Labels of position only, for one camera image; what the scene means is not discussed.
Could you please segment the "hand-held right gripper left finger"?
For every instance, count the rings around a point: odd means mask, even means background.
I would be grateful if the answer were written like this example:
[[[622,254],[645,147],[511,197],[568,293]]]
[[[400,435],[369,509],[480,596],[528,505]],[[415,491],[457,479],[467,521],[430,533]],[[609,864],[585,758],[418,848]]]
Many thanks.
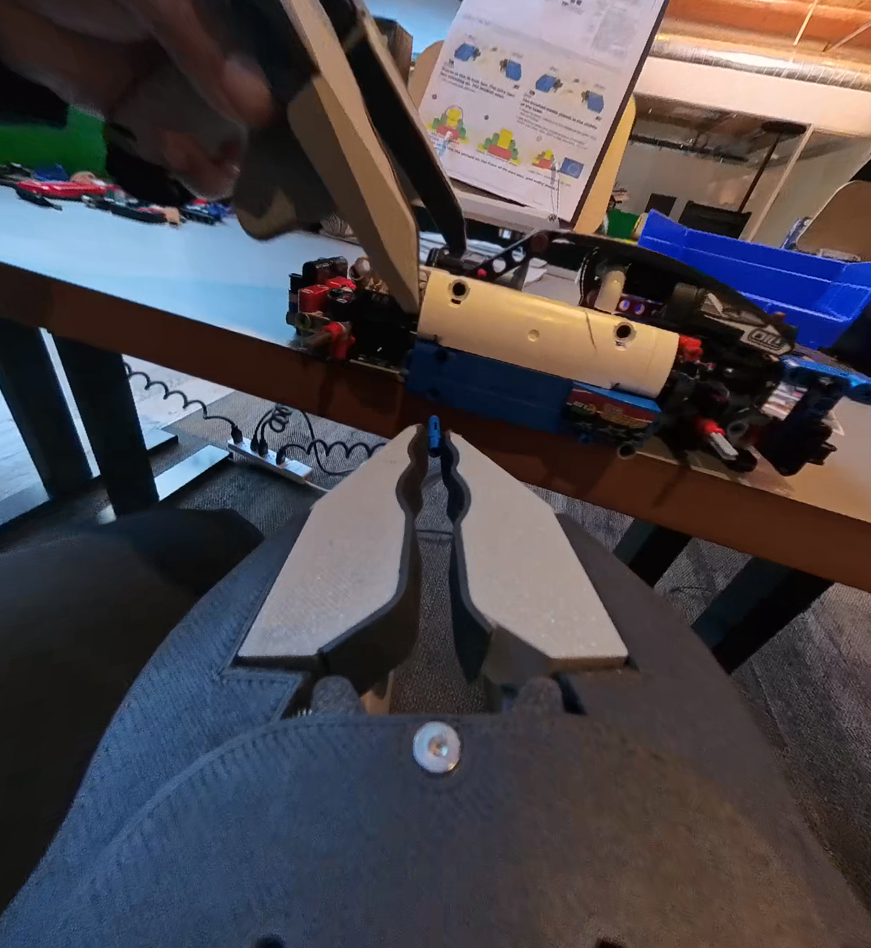
[[[382,699],[418,638],[428,469],[427,429],[411,425],[311,507],[238,648],[240,667],[339,677]]]

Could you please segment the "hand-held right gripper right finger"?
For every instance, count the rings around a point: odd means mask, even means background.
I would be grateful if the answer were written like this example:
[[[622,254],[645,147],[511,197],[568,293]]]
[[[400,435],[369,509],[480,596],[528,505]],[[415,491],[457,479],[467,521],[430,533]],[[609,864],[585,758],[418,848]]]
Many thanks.
[[[455,433],[441,452],[454,650],[502,710],[534,679],[618,670],[629,651],[549,504]]]

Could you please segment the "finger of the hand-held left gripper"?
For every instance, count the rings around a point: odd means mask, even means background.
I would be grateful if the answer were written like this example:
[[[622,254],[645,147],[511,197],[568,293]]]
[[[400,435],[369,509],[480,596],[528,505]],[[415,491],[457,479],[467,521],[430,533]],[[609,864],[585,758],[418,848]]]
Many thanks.
[[[432,146],[380,31],[352,31],[347,60],[382,144],[453,254],[467,247],[466,223],[453,185]]]
[[[353,77],[318,74],[287,106],[291,131],[399,307],[418,312],[418,231]]]

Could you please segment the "toy brick car model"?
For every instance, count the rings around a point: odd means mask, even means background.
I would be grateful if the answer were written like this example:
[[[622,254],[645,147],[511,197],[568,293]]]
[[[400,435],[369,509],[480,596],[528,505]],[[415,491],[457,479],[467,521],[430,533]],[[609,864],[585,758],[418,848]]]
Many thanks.
[[[871,377],[810,355],[778,311],[650,247],[538,231],[497,254],[433,249],[405,311],[368,257],[289,275],[287,324],[326,361],[622,459],[659,438],[747,473],[821,466],[836,409],[871,408]]]

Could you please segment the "blue plastic bin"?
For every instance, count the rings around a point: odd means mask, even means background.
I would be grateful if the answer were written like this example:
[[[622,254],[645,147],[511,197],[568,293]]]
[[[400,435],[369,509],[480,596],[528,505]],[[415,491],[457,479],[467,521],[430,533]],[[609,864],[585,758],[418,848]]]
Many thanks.
[[[691,230],[654,210],[638,244],[727,284],[768,314],[784,313],[807,348],[833,347],[871,303],[871,263]]]

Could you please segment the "black desk leg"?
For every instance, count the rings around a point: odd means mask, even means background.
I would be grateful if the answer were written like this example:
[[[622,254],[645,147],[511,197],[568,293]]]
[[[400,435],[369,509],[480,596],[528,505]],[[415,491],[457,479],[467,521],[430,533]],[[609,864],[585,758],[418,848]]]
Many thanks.
[[[653,587],[690,540],[685,533],[636,519],[614,554]],[[752,557],[692,628],[722,669],[733,673],[831,588],[831,580]]]
[[[99,484],[110,505],[101,523],[142,512],[180,493],[228,461],[206,445],[155,475],[149,452],[178,442],[175,434],[146,436],[119,355],[54,337],[91,453],[82,445],[41,330],[0,317],[0,394],[37,470],[39,484],[0,500],[0,529],[79,497]]]

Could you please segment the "person's left hand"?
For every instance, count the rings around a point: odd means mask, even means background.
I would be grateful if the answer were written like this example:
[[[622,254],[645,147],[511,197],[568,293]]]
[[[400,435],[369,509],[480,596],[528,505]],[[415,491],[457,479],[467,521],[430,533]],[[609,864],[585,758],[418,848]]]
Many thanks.
[[[278,106],[213,2],[0,1],[0,124],[103,121],[105,168],[129,195],[232,199],[255,129]]]

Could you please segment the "white power strip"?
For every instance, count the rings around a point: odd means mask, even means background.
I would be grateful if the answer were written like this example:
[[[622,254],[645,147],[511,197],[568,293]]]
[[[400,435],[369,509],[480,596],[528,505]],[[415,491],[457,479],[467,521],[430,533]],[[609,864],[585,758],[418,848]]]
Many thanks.
[[[251,441],[247,438],[239,442],[231,438],[227,441],[226,448],[236,459],[254,468],[268,471],[279,478],[298,484],[312,482],[313,468],[294,458],[280,460],[277,453],[270,448],[266,450],[265,454],[261,455],[252,449]]]

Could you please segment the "printed instruction sheet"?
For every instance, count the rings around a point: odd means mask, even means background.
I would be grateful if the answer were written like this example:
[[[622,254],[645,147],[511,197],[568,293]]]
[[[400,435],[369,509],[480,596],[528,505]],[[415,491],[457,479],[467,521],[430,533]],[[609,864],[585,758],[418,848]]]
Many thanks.
[[[462,2],[418,104],[445,172],[574,224],[667,6]]]

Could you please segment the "person's leg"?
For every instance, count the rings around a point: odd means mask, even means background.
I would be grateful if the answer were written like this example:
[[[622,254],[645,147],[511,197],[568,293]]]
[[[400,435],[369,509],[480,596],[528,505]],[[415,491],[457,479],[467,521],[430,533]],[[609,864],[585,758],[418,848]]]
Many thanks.
[[[147,661],[263,541],[232,510],[154,508],[0,553],[0,913]]]

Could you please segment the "row of toy brick pieces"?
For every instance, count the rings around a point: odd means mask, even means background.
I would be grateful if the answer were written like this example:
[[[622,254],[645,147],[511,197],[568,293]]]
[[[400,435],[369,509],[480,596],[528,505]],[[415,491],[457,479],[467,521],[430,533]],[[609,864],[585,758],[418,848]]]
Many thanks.
[[[66,204],[78,204],[148,225],[179,227],[192,222],[215,226],[234,213],[228,204],[201,198],[192,198],[181,206],[139,200],[92,172],[67,175],[59,165],[34,172],[17,163],[2,164],[0,187],[36,207],[61,210]]]

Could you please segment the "green plastic bin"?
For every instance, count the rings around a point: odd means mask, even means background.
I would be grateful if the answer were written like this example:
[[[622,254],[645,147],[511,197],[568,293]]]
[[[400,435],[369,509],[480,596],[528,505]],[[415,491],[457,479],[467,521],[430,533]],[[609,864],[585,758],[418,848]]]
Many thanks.
[[[95,115],[69,108],[62,127],[0,123],[0,165],[27,168],[58,164],[68,173],[107,172],[104,123]]]

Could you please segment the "black floor lamp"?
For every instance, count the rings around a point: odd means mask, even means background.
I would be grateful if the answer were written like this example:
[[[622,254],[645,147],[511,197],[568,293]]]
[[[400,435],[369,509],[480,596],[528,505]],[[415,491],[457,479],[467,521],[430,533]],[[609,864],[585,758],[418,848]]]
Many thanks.
[[[771,136],[771,141],[768,144],[764,158],[761,160],[755,175],[742,198],[741,204],[738,207],[739,213],[744,213],[746,211],[747,205],[750,202],[750,198],[753,196],[756,188],[758,187],[759,182],[761,181],[761,178],[779,145],[782,144],[786,139],[802,136],[806,131],[808,131],[808,129],[809,126],[803,123],[785,119],[768,119],[761,124],[761,131],[765,135]]]

